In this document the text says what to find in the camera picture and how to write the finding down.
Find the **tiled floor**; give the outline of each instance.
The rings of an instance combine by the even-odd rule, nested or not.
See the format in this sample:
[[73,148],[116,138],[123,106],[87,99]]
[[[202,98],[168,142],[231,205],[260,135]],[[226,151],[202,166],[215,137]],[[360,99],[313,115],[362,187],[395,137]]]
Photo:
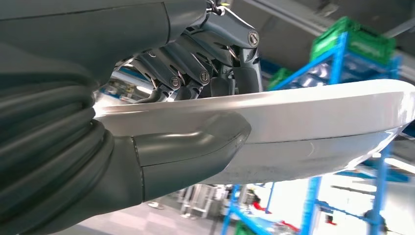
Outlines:
[[[212,235],[212,225],[212,219],[189,220],[181,217],[177,208],[157,210],[143,203],[92,217],[55,235]],[[219,220],[213,234],[219,235],[221,230]],[[227,234],[234,234],[234,228],[229,227]]]

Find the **black cable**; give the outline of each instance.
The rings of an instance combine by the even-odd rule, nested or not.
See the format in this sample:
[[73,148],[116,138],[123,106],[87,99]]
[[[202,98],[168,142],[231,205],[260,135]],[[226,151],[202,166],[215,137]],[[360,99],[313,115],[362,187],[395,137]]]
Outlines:
[[154,89],[148,98],[140,99],[135,104],[155,103],[161,99],[167,98],[160,89]]
[[0,234],[24,234],[84,197],[114,138],[93,120],[93,95],[71,81],[0,90]]

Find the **ceiling light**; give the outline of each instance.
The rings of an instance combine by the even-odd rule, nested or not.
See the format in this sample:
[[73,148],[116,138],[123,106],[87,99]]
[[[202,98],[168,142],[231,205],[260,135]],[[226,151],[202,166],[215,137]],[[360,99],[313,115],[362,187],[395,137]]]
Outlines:
[[382,155],[380,153],[373,153],[372,157],[373,158],[380,158]]
[[411,164],[404,163],[404,162],[402,162],[400,160],[397,160],[395,158],[386,158],[385,159],[385,162],[387,164],[394,165],[394,166],[396,166],[398,168],[401,168],[401,169],[403,169],[405,171],[409,171],[410,173],[415,174],[415,166],[413,166]]
[[311,82],[313,81],[313,79],[312,78],[308,78],[304,83],[303,83],[303,85],[302,86],[304,86],[304,87],[306,87],[306,86],[308,86]]
[[326,78],[327,77],[327,68],[322,66],[320,69],[321,69],[320,77],[321,78]]
[[151,94],[151,92],[152,92],[152,90],[150,90],[148,88],[145,88],[145,87],[142,87],[142,86],[136,86],[136,87],[137,87],[137,90],[142,91],[142,92],[147,93],[147,94]]

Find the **metal bolt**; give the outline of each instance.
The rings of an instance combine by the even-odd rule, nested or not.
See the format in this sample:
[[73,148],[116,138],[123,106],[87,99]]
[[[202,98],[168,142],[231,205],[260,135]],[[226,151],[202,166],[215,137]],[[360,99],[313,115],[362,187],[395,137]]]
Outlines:
[[256,47],[259,43],[259,35],[256,31],[249,32],[249,44]]
[[203,83],[208,83],[209,82],[209,74],[206,71],[202,71],[199,75],[200,81]]
[[170,79],[170,85],[173,88],[179,88],[180,87],[180,79],[178,77],[172,77]]

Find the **green plastic crate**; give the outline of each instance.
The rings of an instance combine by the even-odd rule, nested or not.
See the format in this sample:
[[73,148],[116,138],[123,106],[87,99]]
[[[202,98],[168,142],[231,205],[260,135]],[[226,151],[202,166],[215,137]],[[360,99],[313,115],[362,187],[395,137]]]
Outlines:
[[343,32],[349,33],[347,42],[349,51],[382,65],[386,65],[391,60],[395,49],[395,39],[387,38],[348,17],[340,18],[325,33],[314,40],[311,49],[311,60],[333,48]]
[[238,221],[236,223],[235,235],[256,235],[256,233],[248,228],[243,222]]
[[268,90],[272,87],[278,85],[280,82],[284,81],[286,78],[293,74],[292,71],[289,71],[286,68],[280,68],[270,79],[270,83],[268,84]]

